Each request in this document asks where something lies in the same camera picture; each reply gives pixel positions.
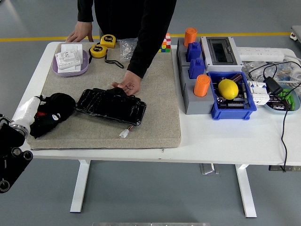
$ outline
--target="purple tray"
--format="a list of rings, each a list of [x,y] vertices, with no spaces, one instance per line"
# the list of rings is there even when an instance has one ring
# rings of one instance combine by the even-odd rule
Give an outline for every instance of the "purple tray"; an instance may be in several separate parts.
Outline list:
[[[56,62],[56,58],[55,56],[53,57],[52,60],[52,70],[55,74],[62,76],[62,77],[70,77],[70,76],[77,76],[77,75],[81,75],[83,73],[86,72],[86,70],[88,69],[88,65],[89,65],[89,54],[83,50],[83,63],[81,65],[81,71],[79,72],[68,72],[68,73],[58,73],[57,72],[57,62]]]

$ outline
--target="power strip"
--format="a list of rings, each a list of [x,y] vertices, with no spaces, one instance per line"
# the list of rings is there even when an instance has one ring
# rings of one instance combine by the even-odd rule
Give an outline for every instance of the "power strip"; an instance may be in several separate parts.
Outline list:
[[[237,47],[241,61],[283,62],[284,54],[278,48]]]

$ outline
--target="blue bin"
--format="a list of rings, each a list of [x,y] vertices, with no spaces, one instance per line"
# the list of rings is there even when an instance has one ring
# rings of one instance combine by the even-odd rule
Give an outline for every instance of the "blue bin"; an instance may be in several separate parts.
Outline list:
[[[246,87],[246,95],[247,95],[248,102],[250,104],[249,109],[219,109],[216,99],[214,98],[214,105],[211,111],[211,116],[213,120],[219,120],[219,119],[249,120],[252,112],[255,112],[257,110],[256,105],[253,101],[250,87],[248,86],[246,80],[246,76],[242,72],[208,72],[207,74],[211,78],[210,86],[213,92],[213,96],[215,97],[213,82],[214,83],[219,82],[222,77],[225,77],[226,79],[230,79],[237,73],[243,75],[243,82],[245,83],[245,87]]]

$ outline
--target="clear plastic bag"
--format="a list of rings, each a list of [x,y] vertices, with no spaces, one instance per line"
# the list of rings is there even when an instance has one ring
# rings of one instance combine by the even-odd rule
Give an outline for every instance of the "clear plastic bag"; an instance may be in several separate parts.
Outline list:
[[[263,82],[263,72],[265,77],[273,77],[276,81],[289,81],[292,73],[292,64],[290,62],[245,62],[242,71],[247,79]]]
[[[121,39],[117,40],[120,45],[120,61],[126,62],[132,58],[134,49],[137,46],[138,39]]]

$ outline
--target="yellow lemon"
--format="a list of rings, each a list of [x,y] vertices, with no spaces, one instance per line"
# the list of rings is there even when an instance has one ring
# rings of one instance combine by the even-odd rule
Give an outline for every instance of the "yellow lemon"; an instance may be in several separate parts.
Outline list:
[[[238,86],[234,81],[224,79],[218,84],[218,91],[223,98],[232,100],[238,95]]]

